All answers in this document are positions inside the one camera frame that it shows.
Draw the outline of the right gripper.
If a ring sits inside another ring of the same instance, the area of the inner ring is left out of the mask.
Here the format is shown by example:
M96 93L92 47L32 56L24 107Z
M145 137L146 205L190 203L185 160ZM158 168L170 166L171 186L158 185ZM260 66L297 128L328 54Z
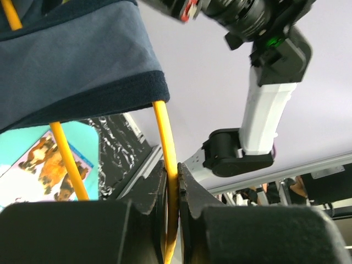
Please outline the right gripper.
M203 14L228 30L237 41L279 39L276 20L292 6L291 1L142 1L161 14L187 23Z

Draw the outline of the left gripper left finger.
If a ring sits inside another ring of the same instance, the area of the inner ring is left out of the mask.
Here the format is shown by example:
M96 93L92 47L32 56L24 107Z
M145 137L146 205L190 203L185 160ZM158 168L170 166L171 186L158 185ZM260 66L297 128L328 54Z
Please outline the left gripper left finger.
M1 212L1 263L163 263L166 171L118 200L15 203Z

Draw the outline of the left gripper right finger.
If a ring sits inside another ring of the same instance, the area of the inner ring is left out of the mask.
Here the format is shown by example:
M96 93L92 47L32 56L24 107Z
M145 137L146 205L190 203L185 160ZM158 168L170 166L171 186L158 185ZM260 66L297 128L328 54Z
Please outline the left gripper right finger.
M307 206L228 206L178 164L183 263L351 263L332 219Z

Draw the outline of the yellow plastic hanger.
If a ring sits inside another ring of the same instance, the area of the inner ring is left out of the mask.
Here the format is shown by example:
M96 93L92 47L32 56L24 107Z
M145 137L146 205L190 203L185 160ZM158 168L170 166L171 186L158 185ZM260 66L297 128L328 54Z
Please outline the yellow plastic hanger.
M164 193L168 195L167 201L167 233L164 247L164 263L170 263L174 254L174 249L178 231L178 169L177 158L175 154L175 146L166 103L164 101L155 101L152 103L158 125L159 135L161 139L164 167L162 172L166 172L164 179L167 181L167 189ZM79 200L87 200L88 194L83 186L83 181L79 179L78 170L74 165L74 159L69 151L67 138L65 137L63 128L60 122L49 123L53 131L53 136L58 142L64 164L68 166L68 172L73 177L75 190L78 192Z

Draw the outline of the blue tank top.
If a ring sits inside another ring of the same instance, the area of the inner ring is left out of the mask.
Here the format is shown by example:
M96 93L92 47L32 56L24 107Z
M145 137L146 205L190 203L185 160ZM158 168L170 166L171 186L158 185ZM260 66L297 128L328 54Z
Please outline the blue tank top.
M15 1L1 14L1 132L167 102L168 86L136 1Z

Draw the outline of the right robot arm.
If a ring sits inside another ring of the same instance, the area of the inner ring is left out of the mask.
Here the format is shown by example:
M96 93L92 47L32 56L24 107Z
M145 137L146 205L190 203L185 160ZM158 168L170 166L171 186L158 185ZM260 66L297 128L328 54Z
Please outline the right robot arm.
M233 177L270 167L274 138L287 102L312 56L296 28L313 1L148 1L183 23L202 13L227 29L231 50L252 43L249 91L242 125L218 129L185 162L192 176Z

